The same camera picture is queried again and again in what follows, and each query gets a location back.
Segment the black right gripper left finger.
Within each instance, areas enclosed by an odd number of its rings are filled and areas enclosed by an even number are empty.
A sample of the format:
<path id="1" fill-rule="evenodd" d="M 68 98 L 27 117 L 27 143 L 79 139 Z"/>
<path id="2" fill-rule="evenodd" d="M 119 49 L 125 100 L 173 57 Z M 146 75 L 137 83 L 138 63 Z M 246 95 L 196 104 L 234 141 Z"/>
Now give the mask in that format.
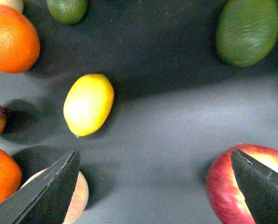
<path id="1" fill-rule="evenodd" d="M 61 224 L 75 191 L 80 152 L 72 150 L 0 203 L 0 224 Z"/>

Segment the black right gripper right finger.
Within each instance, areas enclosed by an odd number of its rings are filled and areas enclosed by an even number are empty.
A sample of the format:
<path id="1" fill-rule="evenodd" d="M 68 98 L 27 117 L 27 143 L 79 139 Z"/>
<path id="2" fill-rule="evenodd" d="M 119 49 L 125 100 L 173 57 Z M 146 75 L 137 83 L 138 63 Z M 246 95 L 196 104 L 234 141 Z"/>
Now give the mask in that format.
<path id="1" fill-rule="evenodd" d="M 231 165 L 238 188 L 257 224 L 278 224 L 278 172 L 236 149 Z"/>

